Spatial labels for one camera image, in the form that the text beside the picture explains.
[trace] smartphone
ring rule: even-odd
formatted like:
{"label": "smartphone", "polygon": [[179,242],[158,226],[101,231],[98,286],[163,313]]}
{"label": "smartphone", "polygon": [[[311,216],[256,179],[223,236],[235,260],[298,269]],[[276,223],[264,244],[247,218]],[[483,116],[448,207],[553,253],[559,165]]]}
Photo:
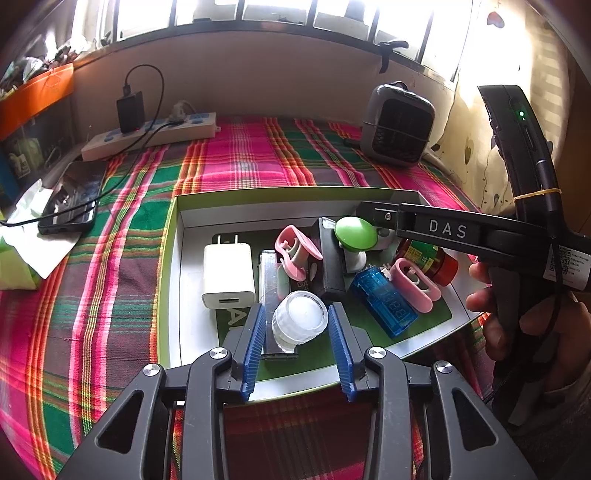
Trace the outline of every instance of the smartphone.
{"label": "smartphone", "polygon": [[[71,163],[54,187],[43,215],[58,213],[98,197],[105,178],[106,166],[107,162],[102,160]],[[95,218],[96,202],[92,202],[71,212],[40,220],[39,233],[84,233],[92,228]]]}

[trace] silver screw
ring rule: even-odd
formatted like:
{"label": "silver screw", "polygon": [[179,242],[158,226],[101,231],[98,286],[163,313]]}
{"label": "silver screw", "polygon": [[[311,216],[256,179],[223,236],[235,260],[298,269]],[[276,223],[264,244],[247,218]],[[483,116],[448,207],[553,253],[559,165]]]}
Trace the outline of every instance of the silver screw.
{"label": "silver screw", "polygon": [[446,362],[445,360],[439,360],[435,364],[435,368],[437,368],[437,371],[441,372],[442,374],[449,374],[453,370],[453,365],[450,362]]}
{"label": "silver screw", "polygon": [[369,356],[371,358],[384,358],[386,356],[386,350],[380,346],[373,346],[369,349]]}
{"label": "silver screw", "polygon": [[153,377],[160,372],[160,365],[158,364],[148,364],[144,367],[144,375],[146,377]]}
{"label": "silver screw", "polygon": [[227,354],[228,351],[222,346],[217,346],[209,351],[209,356],[215,360],[220,360],[220,358],[224,358]]}

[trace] windowsill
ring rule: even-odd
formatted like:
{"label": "windowsill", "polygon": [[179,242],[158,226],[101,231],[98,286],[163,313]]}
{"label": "windowsill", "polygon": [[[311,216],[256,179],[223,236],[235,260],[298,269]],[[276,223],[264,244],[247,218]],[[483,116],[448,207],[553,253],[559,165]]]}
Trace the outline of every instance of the windowsill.
{"label": "windowsill", "polygon": [[[106,47],[99,48],[94,52],[89,53],[81,59],[74,61],[74,68],[79,69],[89,63],[92,63],[100,58],[124,50],[126,48],[135,47],[144,43],[149,43],[163,38],[176,37],[180,35],[192,35],[197,33],[212,33],[224,31],[257,31],[257,32],[275,32],[291,35],[302,35],[305,37],[318,38],[319,40],[331,41],[347,45],[349,47],[358,48],[376,55],[380,55],[379,47],[366,40],[353,38],[342,33],[333,32],[329,30],[322,30],[321,28],[313,28],[305,25],[296,25],[284,22],[274,21],[254,21],[254,20],[220,20],[220,21],[202,21],[187,25],[178,25],[176,27],[162,28],[148,33],[119,40]],[[425,75],[437,83],[443,85],[448,89],[453,89],[454,84],[437,72],[428,67],[417,63],[416,61],[405,57],[402,54],[394,53],[390,57],[390,61],[407,67],[417,73]]]}

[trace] human hand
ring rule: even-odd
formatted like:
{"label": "human hand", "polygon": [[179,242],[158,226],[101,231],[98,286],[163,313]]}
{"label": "human hand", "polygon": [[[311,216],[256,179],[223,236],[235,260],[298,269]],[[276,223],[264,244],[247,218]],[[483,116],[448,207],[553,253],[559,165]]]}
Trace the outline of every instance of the human hand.
{"label": "human hand", "polygon": [[[483,283],[491,283],[488,265],[470,265],[470,276]],[[519,320],[521,330],[527,335],[542,335],[548,326],[554,297],[549,297],[531,309]],[[503,360],[509,354],[509,337],[495,315],[496,301],[492,287],[483,288],[469,295],[466,307],[473,312],[492,313],[482,332],[486,340],[486,353],[494,361]],[[556,360],[546,377],[544,389],[556,390],[570,385],[581,376],[591,358],[591,315],[583,303],[577,302],[572,293],[565,294],[554,326],[560,335]]]}

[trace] plaid tablecloth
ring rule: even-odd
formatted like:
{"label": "plaid tablecloth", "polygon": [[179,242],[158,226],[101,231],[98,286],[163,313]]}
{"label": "plaid tablecloth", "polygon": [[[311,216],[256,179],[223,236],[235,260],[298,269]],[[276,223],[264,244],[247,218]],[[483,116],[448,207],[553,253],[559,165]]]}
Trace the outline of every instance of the plaid tablecloth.
{"label": "plaid tablecloth", "polygon": [[[359,138],[356,127],[275,118],[226,118],[219,124],[215,139],[144,151],[120,188],[101,201],[92,231],[38,291],[0,293],[0,425],[39,478],[55,478],[129,380],[157,361],[156,284],[174,195],[389,187],[419,190],[432,205],[475,209],[431,165],[396,169],[344,147],[342,138]],[[133,158],[109,163],[106,188]],[[426,355],[455,360],[479,389],[487,385],[489,370],[481,350],[475,323]],[[360,478],[368,421],[369,410],[347,404],[336,388],[230,409],[231,478]],[[418,440],[415,453],[420,459]]]}

